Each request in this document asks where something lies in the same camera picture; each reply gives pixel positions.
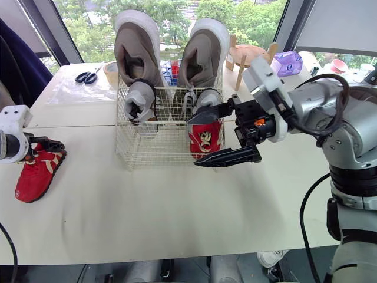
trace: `red shoe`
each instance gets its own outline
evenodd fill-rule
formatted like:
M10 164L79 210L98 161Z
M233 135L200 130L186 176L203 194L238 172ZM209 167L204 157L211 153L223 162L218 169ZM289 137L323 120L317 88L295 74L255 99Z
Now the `red shoe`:
M46 193L55 172L63 162L67 152L46 152L40 144L33 161L25 161L24 168L17 182L16 198L21 202L34 202Z
M192 153L212 153L220 150L221 146L220 121L205 125L192 125L188 134L190 137L190 151ZM200 159L203 154L193 154L195 159Z

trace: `white table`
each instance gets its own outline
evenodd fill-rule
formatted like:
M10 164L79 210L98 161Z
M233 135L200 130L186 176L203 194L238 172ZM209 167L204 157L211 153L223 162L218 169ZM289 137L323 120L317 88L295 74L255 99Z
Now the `white table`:
M328 172L312 137L288 135L259 150L262 162L226 169L172 167L127 171L114 153L115 103L45 104L62 67L32 108L29 132L62 141L68 155L49 191L31 204L15 199L22 169L0 164L0 221L21 265L121 262L302 248L299 208L309 186ZM237 71L224 71L227 96ZM285 79L290 88L305 77ZM243 101L249 94L242 84ZM226 144L239 147L234 124ZM326 229L329 182L310 197L312 246L333 245ZM0 236L0 264L12 264Z

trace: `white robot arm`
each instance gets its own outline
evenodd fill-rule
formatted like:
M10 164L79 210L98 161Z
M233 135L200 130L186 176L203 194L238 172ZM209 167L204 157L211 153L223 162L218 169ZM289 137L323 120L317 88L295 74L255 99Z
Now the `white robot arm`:
M23 128L31 117L26 105L6 106L0 112L0 163L18 162L27 155L29 141Z
M60 152L64 145L47 137L24 133L32 115L26 105L6 106L0 112L0 163L30 161L34 158L33 143L40 143L48 152Z
M224 149L194 163L204 167L227 167L260 162L262 158L256 145L266 139L280 142L288 132L314 136L316 145L322 148L329 162L332 179L328 231L341 241L332 270L324 282L375 282L377 91L350 88L342 77L325 74L287 92L262 57L251 63L243 78L250 92L254 92L255 100L241 103L234 94L226 103L200 108L188 121L189 124L211 123L234 110L235 132L241 148ZM313 277L320 282L310 251L308 257Z

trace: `wire basket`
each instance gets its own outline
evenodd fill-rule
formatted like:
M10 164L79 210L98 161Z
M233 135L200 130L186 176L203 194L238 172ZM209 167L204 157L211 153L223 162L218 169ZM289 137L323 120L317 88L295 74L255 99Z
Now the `wire basket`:
M179 55L170 53L170 58L170 61L176 60ZM222 100L222 73L217 76L212 88L220 93ZM125 115L124 105L128 87L119 77L115 152L124 160L129 169L188 165L206 155L206 153L190 152L189 128L186 121L179 119L181 107L176 101L183 101L188 90L178 87L156 87L155 89L156 97L162 100L164 106L163 109L156 109L157 121L135 125ZM199 97L205 89L207 88L194 88L194 92ZM223 123L221 123L218 142L220 149L223 149Z

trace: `shoe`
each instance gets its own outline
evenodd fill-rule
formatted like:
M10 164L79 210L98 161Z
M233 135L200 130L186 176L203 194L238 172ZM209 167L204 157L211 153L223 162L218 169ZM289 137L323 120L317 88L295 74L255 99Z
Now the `shoe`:
M160 33L157 25L147 14L126 10L115 19L114 53L121 78L128 87L143 79L153 87L168 87L160 69ZM156 107L158 121L167 121L170 115L170 93L158 91Z
M200 107L215 106L221 103L220 94L213 89L204 90L193 107L196 113ZM220 150L221 147L221 121L215 121L204 125L190 125L188 136L190 138L190 151L192 153L212 153ZM200 159L203 154L193 154L195 159Z
M195 23L183 51L177 83L178 87L185 87L189 92L184 97L174 97L173 120L186 121L191 118L196 103L193 88L214 87L228 49L229 33L221 22L206 18Z
M270 268L277 264L287 252L289 252L288 249L271 252L257 252L257 258L261 266Z
M156 90L148 82L138 79L128 89L125 97L124 112L136 132L143 137L155 137L158 131L156 118Z
M33 161L25 161L18 179L15 196L21 202L34 202L47 192L55 172L67 152L46 152L41 144L34 149L37 154Z

